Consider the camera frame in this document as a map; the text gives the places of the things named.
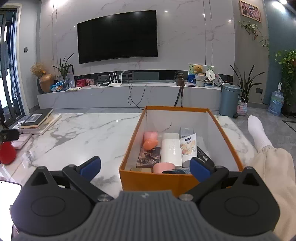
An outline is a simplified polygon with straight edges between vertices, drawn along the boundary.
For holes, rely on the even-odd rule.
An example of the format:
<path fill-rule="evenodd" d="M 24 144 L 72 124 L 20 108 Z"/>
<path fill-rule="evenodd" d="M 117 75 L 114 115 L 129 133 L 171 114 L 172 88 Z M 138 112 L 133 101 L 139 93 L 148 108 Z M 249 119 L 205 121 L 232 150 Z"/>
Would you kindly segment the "white peach cream tube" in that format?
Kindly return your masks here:
<path fill-rule="evenodd" d="M 189 135 L 180 139 L 182 166 L 188 168 L 192 158 L 197 157 L 197 136 Z"/>

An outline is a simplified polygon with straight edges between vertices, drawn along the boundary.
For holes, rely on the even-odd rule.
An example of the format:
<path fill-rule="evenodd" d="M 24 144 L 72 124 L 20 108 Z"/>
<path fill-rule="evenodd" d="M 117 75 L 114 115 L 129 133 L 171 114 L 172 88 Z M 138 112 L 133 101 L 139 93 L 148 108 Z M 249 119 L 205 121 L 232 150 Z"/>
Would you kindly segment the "white rectangular case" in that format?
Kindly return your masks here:
<path fill-rule="evenodd" d="M 173 163 L 182 167 L 180 136 L 178 133 L 164 133 L 161 141 L 161 162 Z"/>

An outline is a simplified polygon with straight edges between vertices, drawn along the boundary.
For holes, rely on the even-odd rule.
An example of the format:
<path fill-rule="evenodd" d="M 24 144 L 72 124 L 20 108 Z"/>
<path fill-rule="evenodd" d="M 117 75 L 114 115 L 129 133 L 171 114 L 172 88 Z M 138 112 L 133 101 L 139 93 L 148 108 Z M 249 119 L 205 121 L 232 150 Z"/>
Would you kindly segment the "printed card box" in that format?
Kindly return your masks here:
<path fill-rule="evenodd" d="M 154 164 L 159 163 L 161 159 L 161 147 L 155 147 L 149 151 L 141 148 L 138 156 L 137 168 L 152 168 Z"/>

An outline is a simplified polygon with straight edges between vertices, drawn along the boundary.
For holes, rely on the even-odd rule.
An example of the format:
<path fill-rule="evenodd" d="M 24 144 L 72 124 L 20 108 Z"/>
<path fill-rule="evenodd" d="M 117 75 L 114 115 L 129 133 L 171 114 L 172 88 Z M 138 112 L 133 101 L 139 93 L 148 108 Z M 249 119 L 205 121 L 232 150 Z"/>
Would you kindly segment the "red object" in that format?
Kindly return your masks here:
<path fill-rule="evenodd" d="M 0 149 L 0 161 L 4 165 L 8 165 L 16 158 L 16 149 L 11 142 L 3 142 Z"/>

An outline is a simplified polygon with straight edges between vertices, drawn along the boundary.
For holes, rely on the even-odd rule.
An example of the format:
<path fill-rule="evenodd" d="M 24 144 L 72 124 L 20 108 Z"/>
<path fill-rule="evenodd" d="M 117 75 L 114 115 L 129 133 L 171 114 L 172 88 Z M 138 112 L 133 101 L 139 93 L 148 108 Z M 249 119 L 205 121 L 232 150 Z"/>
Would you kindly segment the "stack of books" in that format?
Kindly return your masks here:
<path fill-rule="evenodd" d="M 26 120 L 19 121 L 12 129 L 20 133 L 43 135 L 61 115 L 53 113 L 52 108 L 39 109 L 32 113 Z"/>

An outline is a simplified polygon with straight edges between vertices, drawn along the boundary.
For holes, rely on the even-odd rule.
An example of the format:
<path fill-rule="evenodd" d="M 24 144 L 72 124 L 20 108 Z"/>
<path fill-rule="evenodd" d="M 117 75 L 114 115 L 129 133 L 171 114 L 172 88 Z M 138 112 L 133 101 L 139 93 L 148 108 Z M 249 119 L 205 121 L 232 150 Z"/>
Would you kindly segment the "bronze vase dried flowers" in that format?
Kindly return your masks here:
<path fill-rule="evenodd" d="M 42 63 L 35 63 L 31 72 L 37 77 L 37 87 L 40 94 L 49 93 L 50 87 L 54 84 L 54 75 L 48 73 Z"/>

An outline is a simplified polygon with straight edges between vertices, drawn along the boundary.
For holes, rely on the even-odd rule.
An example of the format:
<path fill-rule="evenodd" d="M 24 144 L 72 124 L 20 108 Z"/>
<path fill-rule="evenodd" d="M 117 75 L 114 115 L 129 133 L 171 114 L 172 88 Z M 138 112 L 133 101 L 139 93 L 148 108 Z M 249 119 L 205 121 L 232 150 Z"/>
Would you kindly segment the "person leg white sock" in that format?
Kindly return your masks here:
<path fill-rule="evenodd" d="M 291 154 L 275 148 L 265 134 L 261 121 L 254 115 L 248 117 L 248 132 L 257 149 L 250 162 L 260 175 L 280 207 L 280 218 L 274 233 L 281 240 L 295 238 L 295 167 Z"/>

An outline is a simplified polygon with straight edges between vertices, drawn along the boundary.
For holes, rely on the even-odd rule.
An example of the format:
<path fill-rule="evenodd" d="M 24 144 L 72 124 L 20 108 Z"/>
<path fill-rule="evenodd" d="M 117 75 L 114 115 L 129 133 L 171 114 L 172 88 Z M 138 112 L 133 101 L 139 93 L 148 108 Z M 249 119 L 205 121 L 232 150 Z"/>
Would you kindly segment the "small woven basket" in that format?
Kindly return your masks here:
<path fill-rule="evenodd" d="M 247 102 L 243 96 L 238 99 L 237 114 L 239 116 L 247 115 Z"/>

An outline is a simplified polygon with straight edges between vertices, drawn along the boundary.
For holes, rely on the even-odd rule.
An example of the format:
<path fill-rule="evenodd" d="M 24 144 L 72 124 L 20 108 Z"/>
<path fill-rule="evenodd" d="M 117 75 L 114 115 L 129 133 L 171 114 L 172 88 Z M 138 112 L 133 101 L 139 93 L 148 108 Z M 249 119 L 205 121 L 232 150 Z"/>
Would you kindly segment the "grey-blue trash bin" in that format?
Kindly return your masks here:
<path fill-rule="evenodd" d="M 233 118 L 237 114 L 240 87 L 231 84 L 224 84 L 221 87 L 221 101 L 219 114 Z"/>

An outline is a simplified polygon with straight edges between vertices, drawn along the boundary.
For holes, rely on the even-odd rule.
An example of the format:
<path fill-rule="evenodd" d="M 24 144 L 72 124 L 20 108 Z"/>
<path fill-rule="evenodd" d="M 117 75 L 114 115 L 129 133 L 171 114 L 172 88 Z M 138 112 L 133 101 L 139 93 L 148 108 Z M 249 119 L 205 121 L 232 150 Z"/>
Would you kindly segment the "green floor plant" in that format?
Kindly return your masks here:
<path fill-rule="evenodd" d="M 246 103 L 249 101 L 249 95 L 251 92 L 251 89 L 254 86 L 261 85 L 260 82 L 254 82 L 255 78 L 259 77 L 260 75 L 263 75 L 265 72 L 260 72 L 258 74 L 252 75 L 255 65 L 252 66 L 250 69 L 248 75 L 246 75 L 245 71 L 243 74 L 239 71 L 239 69 L 236 66 L 230 66 L 232 70 L 234 71 L 235 76 L 239 80 L 239 88 L 241 96 L 245 99 Z"/>

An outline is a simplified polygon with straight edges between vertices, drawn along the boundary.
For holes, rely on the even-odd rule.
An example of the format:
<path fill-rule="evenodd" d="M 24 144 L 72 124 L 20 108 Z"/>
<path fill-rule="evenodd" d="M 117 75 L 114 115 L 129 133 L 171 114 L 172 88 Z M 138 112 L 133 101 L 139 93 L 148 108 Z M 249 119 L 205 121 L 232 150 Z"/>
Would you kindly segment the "white wifi router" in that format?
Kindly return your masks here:
<path fill-rule="evenodd" d="M 121 75 L 117 76 L 116 73 L 109 74 L 109 87 L 118 87 L 122 85 Z"/>

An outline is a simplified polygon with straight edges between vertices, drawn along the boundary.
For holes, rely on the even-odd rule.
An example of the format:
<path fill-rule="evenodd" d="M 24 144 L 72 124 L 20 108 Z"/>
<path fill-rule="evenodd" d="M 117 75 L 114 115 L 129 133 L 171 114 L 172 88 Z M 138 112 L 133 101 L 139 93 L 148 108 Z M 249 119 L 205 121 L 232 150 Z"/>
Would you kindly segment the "white round fan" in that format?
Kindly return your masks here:
<path fill-rule="evenodd" d="M 215 79 L 215 73 L 212 69 L 208 69 L 205 73 L 206 77 L 208 78 L 208 80 L 213 81 Z"/>

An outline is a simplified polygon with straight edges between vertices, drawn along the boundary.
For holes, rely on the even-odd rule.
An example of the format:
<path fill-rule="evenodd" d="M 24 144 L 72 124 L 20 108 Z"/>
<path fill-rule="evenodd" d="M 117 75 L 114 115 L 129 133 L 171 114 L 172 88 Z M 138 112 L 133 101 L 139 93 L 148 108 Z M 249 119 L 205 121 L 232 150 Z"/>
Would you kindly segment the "large water bottle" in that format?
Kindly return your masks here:
<path fill-rule="evenodd" d="M 285 101 L 283 93 L 281 92 L 281 85 L 282 84 L 279 82 L 277 90 L 272 92 L 269 107 L 267 109 L 269 113 L 272 113 L 275 116 L 280 116 Z"/>

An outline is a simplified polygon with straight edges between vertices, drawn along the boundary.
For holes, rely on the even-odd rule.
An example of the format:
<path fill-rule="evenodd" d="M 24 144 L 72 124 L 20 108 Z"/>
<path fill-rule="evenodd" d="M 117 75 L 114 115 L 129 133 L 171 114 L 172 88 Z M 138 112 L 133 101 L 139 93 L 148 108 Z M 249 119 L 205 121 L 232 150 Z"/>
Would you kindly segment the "yellow plush toy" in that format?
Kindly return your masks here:
<path fill-rule="evenodd" d="M 193 73 L 197 75 L 205 75 L 203 72 L 203 66 L 202 65 L 194 65 L 193 66 Z"/>

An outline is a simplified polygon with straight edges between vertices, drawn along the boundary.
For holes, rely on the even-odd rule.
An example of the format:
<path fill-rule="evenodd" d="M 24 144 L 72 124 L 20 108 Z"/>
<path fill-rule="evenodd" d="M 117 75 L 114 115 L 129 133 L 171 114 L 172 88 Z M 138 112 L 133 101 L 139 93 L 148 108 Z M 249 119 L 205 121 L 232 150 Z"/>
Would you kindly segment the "framed wall picture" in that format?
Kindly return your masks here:
<path fill-rule="evenodd" d="M 245 1 L 239 1 L 241 15 L 261 23 L 261 13 L 258 7 Z"/>

